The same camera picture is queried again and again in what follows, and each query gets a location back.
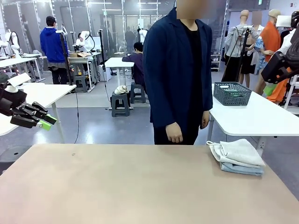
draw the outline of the gray stool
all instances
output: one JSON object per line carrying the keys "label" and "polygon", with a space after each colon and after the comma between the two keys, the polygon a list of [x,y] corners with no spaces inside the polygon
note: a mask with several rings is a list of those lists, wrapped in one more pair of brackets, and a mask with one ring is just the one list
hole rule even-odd
{"label": "gray stool", "polygon": [[[119,107],[124,107],[124,109],[116,108],[117,100],[122,100],[122,104],[120,104]],[[126,117],[130,115],[130,108],[129,108],[128,97],[126,93],[117,95],[114,92],[112,92],[111,106],[112,106],[112,117],[116,117],[116,114],[119,113],[124,113]]]}
{"label": "gray stool", "polygon": [[19,159],[31,146],[16,146],[7,149],[0,155],[0,175]]}
{"label": "gray stool", "polygon": [[74,76],[74,77],[73,77],[73,80],[74,80],[74,84],[77,84],[77,81],[78,81],[78,82],[81,82],[81,84],[82,84],[82,87],[76,87],[76,90],[78,90],[78,91],[83,91],[83,92],[87,92],[88,87],[87,87],[87,85],[86,85],[86,82],[85,82],[85,76],[84,76],[84,75],[81,75],[81,76]]}
{"label": "gray stool", "polygon": [[[135,93],[134,92],[135,89],[140,89],[141,92]],[[143,86],[139,84],[135,84],[135,82],[132,82],[131,83],[131,103],[133,104],[135,100],[141,100],[143,104],[146,102]]]}

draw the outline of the light blue towel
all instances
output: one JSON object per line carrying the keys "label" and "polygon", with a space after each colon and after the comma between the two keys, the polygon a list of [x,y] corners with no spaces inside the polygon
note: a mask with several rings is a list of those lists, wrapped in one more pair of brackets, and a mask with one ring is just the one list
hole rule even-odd
{"label": "light blue towel", "polygon": [[254,176],[261,176],[263,175],[262,168],[249,168],[249,167],[242,167],[228,162],[221,162],[220,163],[221,170],[236,174],[246,174],[246,175],[254,175]]}

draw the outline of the blue jacket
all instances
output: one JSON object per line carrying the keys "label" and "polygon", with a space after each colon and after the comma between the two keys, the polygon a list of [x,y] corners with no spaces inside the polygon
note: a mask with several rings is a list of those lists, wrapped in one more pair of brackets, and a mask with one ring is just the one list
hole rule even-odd
{"label": "blue jacket", "polygon": [[[213,107],[211,78],[212,30],[196,20],[202,48],[201,81],[203,109]],[[145,86],[154,127],[177,122],[186,132],[193,75],[192,50],[185,28],[177,20],[176,8],[158,20],[148,31],[143,46]]]}
{"label": "blue jacket", "polygon": [[41,47],[49,62],[64,63],[64,52],[62,49],[60,35],[55,28],[45,27],[40,34]]}

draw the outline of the navy blazer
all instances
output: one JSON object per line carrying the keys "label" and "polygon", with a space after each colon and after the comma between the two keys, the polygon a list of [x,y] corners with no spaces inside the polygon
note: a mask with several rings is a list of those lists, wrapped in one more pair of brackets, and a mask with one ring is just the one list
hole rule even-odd
{"label": "navy blazer", "polygon": [[[201,76],[204,111],[213,107],[211,78],[212,30],[200,20]],[[154,127],[177,122],[186,132],[191,99],[193,61],[190,42],[176,8],[148,31],[143,47],[145,85]]]}

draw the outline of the plastic basket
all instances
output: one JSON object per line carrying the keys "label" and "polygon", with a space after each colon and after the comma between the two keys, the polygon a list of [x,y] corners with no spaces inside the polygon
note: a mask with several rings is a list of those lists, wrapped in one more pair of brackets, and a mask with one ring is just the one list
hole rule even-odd
{"label": "plastic basket", "polygon": [[224,106],[246,106],[251,90],[236,82],[214,84],[214,97]]}

